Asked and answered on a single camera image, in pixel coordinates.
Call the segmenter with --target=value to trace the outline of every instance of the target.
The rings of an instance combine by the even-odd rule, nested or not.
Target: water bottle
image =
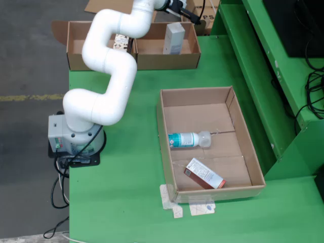
[[[208,131],[200,133],[172,133],[169,134],[170,148],[188,148],[200,146],[208,148],[211,146],[212,136]]]

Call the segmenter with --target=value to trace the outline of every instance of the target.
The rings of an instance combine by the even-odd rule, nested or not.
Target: black cable
[[[320,99],[318,99],[318,100],[315,100],[315,101],[312,102],[311,104],[315,104],[315,103],[317,103],[318,101],[323,100],[323,99],[324,99],[324,97],[322,97],[322,98],[320,98]],[[299,111],[297,112],[297,114],[296,114],[296,116],[295,116],[295,124],[294,124],[294,126],[295,126],[295,133],[296,133],[296,135],[298,134],[298,133],[297,133],[297,129],[296,129],[297,117],[298,117],[299,113],[302,111],[302,109],[304,109],[306,106],[308,106],[308,104],[302,106],[302,108],[299,109]]]
[[[56,206],[56,205],[54,204],[54,201],[53,201],[54,189],[55,189],[55,186],[56,186],[58,180],[59,180],[59,177],[56,178],[56,180],[55,180],[55,182],[54,182],[54,184],[53,184],[52,190],[51,190],[51,204],[52,204],[52,206],[53,206],[55,209],[64,209],[64,208],[68,207],[69,205],[64,205],[64,206],[60,206],[60,207],[59,207],[59,206]]]
[[[313,69],[313,70],[315,70],[315,71],[324,71],[324,67],[322,67],[322,68],[316,68],[316,67],[314,67],[314,66],[310,63],[310,61],[308,60],[307,50],[308,50],[308,45],[309,45],[309,43],[310,43],[312,40],[313,40],[313,37],[312,37],[312,38],[307,42],[307,44],[306,44],[306,48],[305,48],[305,59],[306,59],[306,62],[307,62],[308,66],[309,66],[311,69]]]
[[[298,18],[298,15],[296,13],[296,4],[295,4],[295,9],[294,9],[294,13],[295,13],[295,16],[298,20],[298,22],[301,24],[301,26],[303,26],[311,35],[312,37],[310,38],[310,40],[307,42],[306,44],[306,47],[305,47],[305,60],[306,60],[306,63],[307,65],[313,69],[313,72],[309,73],[308,75],[308,78],[307,78],[307,82],[306,82],[306,85],[305,85],[305,90],[306,90],[306,105],[302,106],[296,116],[295,116],[295,120],[294,120],[294,129],[295,129],[295,133],[297,135],[297,128],[296,128],[296,124],[297,124],[297,117],[298,115],[300,114],[300,112],[302,111],[303,108],[305,107],[308,107],[308,109],[313,112],[313,114],[319,118],[319,119],[324,119],[324,117],[322,115],[324,115],[324,109],[320,109],[320,108],[317,108],[315,107],[313,104],[317,103],[318,101],[320,100],[323,100],[324,97],[320,98],[320,99],[317,99],[315,101],[311,101],[311,93],[312,92],[317,92],[317,91],[324,91],[324,67],[322,68],[317,68],[317,67],[314,67],[310,61],[309,61],[309,58],[308,58],[308,55],[307,55],[307,50],[308,50],[308,46],[309,46],[309,43],[313,40],[314,38],[314,32],[308,28],[299,18]]]
[[[62,178],[62,196],[63,196],[63,200],[64,202],[69,205],[69,203],[65,200],[65,196],[64,196],[64,178],[66,177],[66,171],[69,168],[70,164],[73,162],[73,160],[75,160],[76,157],[78,157],[91,143],[92,141],[98,136],[99,132],[101,131],[103,126],[100,126],[100,128],[98,129],[98,131],[96,132],[96,134],[92,137],[92,139],[86,144],[86,146],[83,147],[83,149],[81,149],[66,165],[65,169],[64,169],[64,173],[63,173],[63,178]]]
[[[63,173],[59,170],[59,168],[57,168],[57,164],[56,164],[57,158],[58,158],[58,155],[56,152],[55,157],[54,157],[54,168],[61,176],[63,176]]]
[[[201,19],[201,17],[203,16],[203,12],[205,10],[205,3],[206,3],[206,0],[204,0],[204,3],[202,4],[202,9],[201,9],[201,14],[199,16],[199,19]]]
[[[43,234],[43,237],[45,238],[45,239],[51,239],[53,236],[54,236],[54,234],[55,234],[55,231],[56,231],[56,229],[59,227],[59,226],[61,226],[65,221],[67,221],[67,220],[69,220],[69,216],[66,218],[66,219],[63,219],[62,221],[60,221],[54,228],[52,228],[52,229],[49,229],[48,231],[46,231],[44,234]],[[50,236],[50,237],[47,237],[47,236],[45,236],[47,233],[49,233],[49,232],[51,232],[51,231],[53,231],[53,233],[52,233],[52,235]]]

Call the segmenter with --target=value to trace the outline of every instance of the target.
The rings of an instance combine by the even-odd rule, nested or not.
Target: open cardboard box
[[[168,194],[177,203],[256,196],[264,177],[232,87],[161,90],[157,124]],[[209,131],[210,148],[169,148],[169,133]],[[226,180],[204,189],[184,174],[192,158]]]
[[[167,24],[169,23],[152,23],[144,37],[135,39],[138,70],[198,67],[201,51],[193,24],[181,23],[186,32],[180,55],[164,55]]]
[[[89,0],[85,11],[90,13],[98,13],[103,9],[112,9],[125,14],[130,14],[134,0]],[[153,12],[152,23],[155,21],[157,11]]]
[[[203,9],[203,3],[204,0],[187,0],[186,9],[200,16]],[[200,20],[201,24],[194,25],[196,34],[198,36],[211,34],[219,4],[220,0],[206,0],[205,9]],[[181,21],[190,22],[190,20],[185,18],[184,16],[181,16]]]
[[[82,47],[91,26],[91,21],[59,21],[52,22],[52,32],[56,40],[66,45],[66,55],[70,70],[90,70],[82,59]],[[113,48],[115,34],[108,42]],[[136,58],[136,44],[133,42],[131,55]]]

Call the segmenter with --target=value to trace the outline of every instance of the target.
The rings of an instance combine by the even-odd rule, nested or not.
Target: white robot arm
[[[83,46],[82,58],[88,68],[110,74],[109,85],[104,94],[85,89],[73,89],[65,94],[65,114],[49,119],[49,141],[53,152],[78,153],[92,139],[99,125],[113,125],[124,114],[137,64],[129,53],[107,47],[111,35],[143,37],[150,29],[154,9],[181,14],[198,23],[197,16],[185,10],[185,6],[186,0],[134,0],[131,14],[110,9],[96,14]],[[92,155],[99,151],[103,137],[101,131],[83,154]]]

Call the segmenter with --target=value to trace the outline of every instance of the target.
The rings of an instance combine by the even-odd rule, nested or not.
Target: yellow floor line
[[[53,94],[53,95],[9,95],[0,96],[0,102],[6,101],[25,101],[25,100],[61,100],[64,94]]]

